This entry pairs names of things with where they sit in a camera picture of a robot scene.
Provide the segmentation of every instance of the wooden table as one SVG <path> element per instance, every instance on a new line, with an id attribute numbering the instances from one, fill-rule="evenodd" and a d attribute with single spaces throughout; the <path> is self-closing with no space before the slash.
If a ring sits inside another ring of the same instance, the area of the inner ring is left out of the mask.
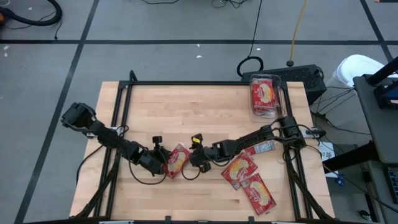
<path id="1" fill-rule="evenodd" d="M 117 86 L 117 82 L 104 82 L 99 93 L 97 118 L 107 126 L 110 126 Z M 288 83 L 288 87 L 298 124 L 311 127 L 310 110 L 302 83 Z M 236 139 L 265 125 L 249 119 L 248 86 L 133 86 L 129 114 L 127 125 L 130 130 L 125 138 L 150 149 L 153 148 L 152 136 L 156 135 L 163 136 L 163 145 L 172 150 L 179 142 L 190 146 L 190 137 L 197 133 L 202 133 L 204 145 L 210 145 L 223 139 Z M 315 140 L 306 139 L 306 142 L 317 147 Z M 85 156 L 98 146 L 96 139 L 88 140 Z M 142 185 L 132 178 L 127 160 L 122 159 L 112 219 L 164 220 L 165 216 L 171 215 L 172 220 L 246 221 L 248 216 L 254 216 L 256 221 L 294 221 L 288 175 L 282 160 L 283 149 L 278 142 L 276 146 L 274 151 L 253 157 L 259 167 L 257 172 L 278 205 L 276 210 L 267 215 L 256 215 L 244 190 L 235 191 L 222 178 L 222 167 L 212 166 L 212 170 L 200 174 L 194 181 L 178 175 L 174 180 L 166 178 L 159 185 Z M 83 166 L 71 215 L 76 215 L 98 188 L 104 152 L 104 149 L 98 152 Z M 302 149 L 302 160 L 309 191 L 334 217 L 319 154 L 309 147 Z M 161 178 L 152 177 L 141 166 L 132 166 L 132 169 L 138 178 L 146 182 Z M 197 174 L 197 168 L 188 165 L 184 173 L 193 177 Z M 297 192 L 300 212 L 305 217 L 302 194 L 298 188 Z M 104 214 L 107 199 L 108 192 L 105 192 L 101 214 Z"/>

